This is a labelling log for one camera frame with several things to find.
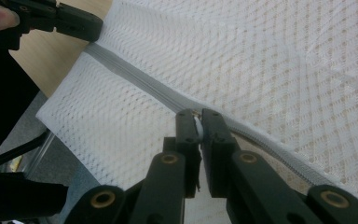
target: table surface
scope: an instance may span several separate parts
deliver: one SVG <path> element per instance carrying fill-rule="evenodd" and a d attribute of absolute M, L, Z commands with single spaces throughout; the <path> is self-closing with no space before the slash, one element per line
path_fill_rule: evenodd
<path fill-rule="evenodd" d="M 112 0 L 61 0 L 72 7 L 88 11 L 101 19 Z M 49 97 L 60 85 L 88 42 L 56 32 L 33 30 L 21 38 L 20 50 L 10 54 L 30 76 L 39 89 Z"/>

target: mesh bag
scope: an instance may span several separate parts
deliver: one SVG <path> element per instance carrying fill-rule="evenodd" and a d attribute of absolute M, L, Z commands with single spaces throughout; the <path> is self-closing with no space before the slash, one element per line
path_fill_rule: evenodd
<path fill-rule="evenodd" d="M 99 46 L 358 197 L 358 1 L 116 0 L 104 22 Z M 87 53 L 38 117 L 101 183 L 123 188 L 174 135 L 170 109 Z M 186 223 L 227 222 L 207 194 L 186 203 Z"/>

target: zipper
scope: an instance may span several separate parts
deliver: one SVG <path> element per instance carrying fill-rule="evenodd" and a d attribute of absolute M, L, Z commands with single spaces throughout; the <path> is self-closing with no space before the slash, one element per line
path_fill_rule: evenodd
<path fill-rule="evenodd" d="M 198 111 L 201 111 L 202 108 L 209 108 L 219 113 L 222 112 L 219 108 L 200 103 L 189 95 L 182 94 L 167 87 L 130 63 L 127 63 L 115 53 L 95 43 L 89 44 L 85 48 L 85 52 L 112 73 L 123 77 L 139 89 L 156 98 L 174 113 L 178 113 L 179 111 L 188 108 L 192 108 L 196 115 L 200 113 Z M 333 185 L 332 181 L 328 180 L 325 176 L 315 171 L 310 165 L 291 154 L 287 150 L 288 148 L 283 144 L 280 144 L 278 140 L 274 140 L 266 133 L 257 130 L 257 128 L 250 123 L 238 122 L 224 113 L 221 114 L 224 117 L 228 128 L 232 132 L 257 143 L 269 155 L 280 161 L 312 186 L 322 184 Z"/>

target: zipper teeth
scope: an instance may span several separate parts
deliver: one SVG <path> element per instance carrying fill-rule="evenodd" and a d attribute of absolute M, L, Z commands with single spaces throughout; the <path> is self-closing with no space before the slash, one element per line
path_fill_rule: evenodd
<path fill-rule="evenodd" d="M 152 77 L 145 74 L 141 70 L 135 68 L 133 65 L 122 60 L 113 52 L 108 51 L 107 49 L 104 49 L 103 47 L 97 44 L 88 45 L 85 49 L 85 52 L 87 52 L 97 62 L 104 65 L 107 69 L 109 69 L 116 75 L 123 77 L 124 79 L 128 80 L 129 82 L 140 88 L 141 90 L 155 97 L 158 101 L 163 103 L 174 113 L 178 113 L 179 111 L 188 108 L 194 108 L 194 111 L 198 111 L 198 109 L 202 109 L 202 108 L 210 108 L 209 106 L 187 99 L 184 95 L 179 94 L 177 92 L 175 92 L 174 94 L 167 94 L 167 91 L 173 92 L 173 90 L 163 85 L 162 83 L 158 82 L 157 80 L 153 79 Z M 262 139 L 263 137 L 258 136 L 257 133 L 255 133 L 255 131 L 249 130 L 249 128 L 241 127 L 243 125 L 239 125 L 237 121 L 229 118 L 228 116 L 224 115 L 224 118 L 228 128 L 232 132 L 238 133 L 242 137 L 245 137 L 257 143 L 265 152 L 267 152 L 270 156 L 281 162 L 284 166 L 288 167 L 292 172 L 294 172 L 296 175 L 298 175 L 307 183 L 313 186 L 320 185 L 320 184 L 327 184 L 327 183 L 332 184 L 331 181 L 326 179 L 324 176 L 318 174 L 316 171 L 313 171 L 312 169 L 306 171 L 305 168 L 302 168 L 303 171 L 301 171 L 300 170 L 301 168 L 296 168 L 295 167 L 296 165 L 293 165 L 290 162 L 291 158 L 286 159 L 283 155 L 277 153 L 277 151 L 274 150 L 273 147 L 270 146 L 269 144 L 266 144 L 265 143 L 266 141 Z M 293 161 L 294 163 L 299 163 L 298 159 L 294 158 L 293 156 L 290 157 L 292 157 L 293 160 L 296 160 Z"/>

